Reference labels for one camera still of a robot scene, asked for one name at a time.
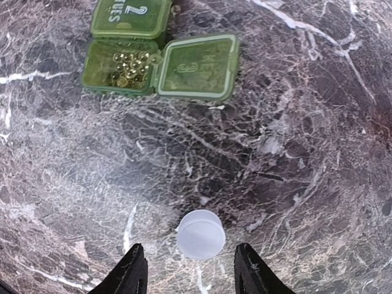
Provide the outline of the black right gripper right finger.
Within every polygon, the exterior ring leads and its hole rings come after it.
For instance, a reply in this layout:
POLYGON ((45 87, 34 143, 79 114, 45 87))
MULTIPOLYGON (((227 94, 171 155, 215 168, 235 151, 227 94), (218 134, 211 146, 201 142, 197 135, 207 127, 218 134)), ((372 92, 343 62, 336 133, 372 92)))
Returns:
POLYGON ((249 243, 236 246, 234 270, 236 294, 295 294, 249 243))

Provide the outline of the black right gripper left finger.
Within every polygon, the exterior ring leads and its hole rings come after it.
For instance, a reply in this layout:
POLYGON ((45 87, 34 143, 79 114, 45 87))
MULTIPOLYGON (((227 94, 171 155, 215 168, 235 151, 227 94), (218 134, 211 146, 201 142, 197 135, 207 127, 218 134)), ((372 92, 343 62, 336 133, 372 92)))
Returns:
POLYGON ((148 288, 148 261, 140 243, 134 244, 93 288, 93 294, 146 294, 148 288))

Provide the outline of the white small bottle cap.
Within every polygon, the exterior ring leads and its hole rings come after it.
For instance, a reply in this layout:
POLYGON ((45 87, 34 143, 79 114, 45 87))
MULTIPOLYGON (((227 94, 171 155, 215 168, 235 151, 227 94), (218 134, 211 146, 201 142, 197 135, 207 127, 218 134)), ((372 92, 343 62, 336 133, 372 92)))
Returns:
POLYGON ((221 252, 226 243, 226 235, 222 222, 215 213, 197 209, 181 219, 176 243, 186 257, 207 260, 221 252))

